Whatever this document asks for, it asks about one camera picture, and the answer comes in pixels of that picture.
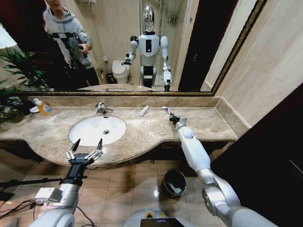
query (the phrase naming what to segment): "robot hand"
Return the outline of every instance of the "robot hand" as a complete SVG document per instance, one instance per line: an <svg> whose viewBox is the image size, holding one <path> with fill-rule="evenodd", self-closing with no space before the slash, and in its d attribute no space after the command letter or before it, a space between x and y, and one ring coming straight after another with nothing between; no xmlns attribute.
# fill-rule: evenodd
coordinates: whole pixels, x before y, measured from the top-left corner
<svg viewBox="0 0 303 227"><path fill-rule="evenodd" d="M168 70L165 70L163 72L163 76L164 76L164 91L169 91L170 89L170 83L171 83L171 73Z"/></svg>
<svg viewBox="0 0 303 227"><path fill-rule="evenodd" d="M125 61L122 62L122 65L132 65L133 60L136 58L136 54L134 53L126 53Z"/></svg>

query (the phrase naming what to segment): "humanoid robot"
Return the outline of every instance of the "humanoid robot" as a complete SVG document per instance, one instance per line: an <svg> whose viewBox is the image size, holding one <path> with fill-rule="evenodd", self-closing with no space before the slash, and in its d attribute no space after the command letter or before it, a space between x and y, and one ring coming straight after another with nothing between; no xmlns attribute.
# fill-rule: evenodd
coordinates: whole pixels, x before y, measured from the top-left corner
<svg viewBox="0 0 303 227"><path fill-rule="evenodd" d="M140 75L142 85L152 87L155 82L157 68L155 67L156 55L161 46L161 54L163 60L164 89L169 91L171 84L170 66L167 65L168 60L168 39L166 36L160 37L153 31L155 14L150 6L144 9L145 32L139 38L131 37L131 51L126 53L125 62L122 64L131 65L136 58L136 50L139 46L141 54L142 66L140 67Z"/></svg>

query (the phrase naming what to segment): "black trash can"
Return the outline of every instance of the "black trash can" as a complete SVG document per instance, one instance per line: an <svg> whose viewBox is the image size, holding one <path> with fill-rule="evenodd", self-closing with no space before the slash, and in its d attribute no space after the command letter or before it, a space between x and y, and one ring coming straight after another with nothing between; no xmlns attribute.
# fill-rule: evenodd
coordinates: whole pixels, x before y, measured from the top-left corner
<svg viewBox="0 0 303 227"><path fill-rule="evenodd" d="M171 169L165 174L161 188L167 197L176 198L185 191L186 178L179 170Z"/></svg>
<svg viewBox="0 0 303 227"><path fill-rule="evenodd" d="M114 78L112 73L107 73L106 74L106 80L108 82L108 84L116 84L117 80Z"/></svg>

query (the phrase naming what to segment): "person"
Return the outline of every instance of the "person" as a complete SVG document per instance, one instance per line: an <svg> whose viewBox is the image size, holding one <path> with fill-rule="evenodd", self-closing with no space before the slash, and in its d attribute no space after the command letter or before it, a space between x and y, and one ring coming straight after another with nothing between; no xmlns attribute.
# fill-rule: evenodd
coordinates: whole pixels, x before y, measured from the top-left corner
<svg viewBox="0 0 303 227"><path fill-rule="evenodd" d="M91 86L99 85L98 76L88 54L92 49L90 36L83 30L83 26L75 15L61 5L60 0L46 0L46 2L49 6L43 13L45 31L51 37L59 34L55 40L59 44L66 63L71 68L77 69L74 71L76 73L74 78L77 80L75 88L87 87L86 80ZM69 41L64 43L62 39L64 36L61 35L63 33L72 34L73 37L69 37Z"/></svg>

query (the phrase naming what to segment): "soap dispenser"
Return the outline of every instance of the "soap dispenser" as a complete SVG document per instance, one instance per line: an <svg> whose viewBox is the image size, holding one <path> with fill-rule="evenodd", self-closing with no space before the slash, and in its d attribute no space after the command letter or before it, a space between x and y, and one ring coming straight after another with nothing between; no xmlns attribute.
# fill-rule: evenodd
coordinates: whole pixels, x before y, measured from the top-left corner
<svg viewBox="0 0 303 227"><path fill-rule="evenodd" d="M38 98L34 98L34 102L42 115L48 115L51 112L51 108L45 102Z"/></svg>

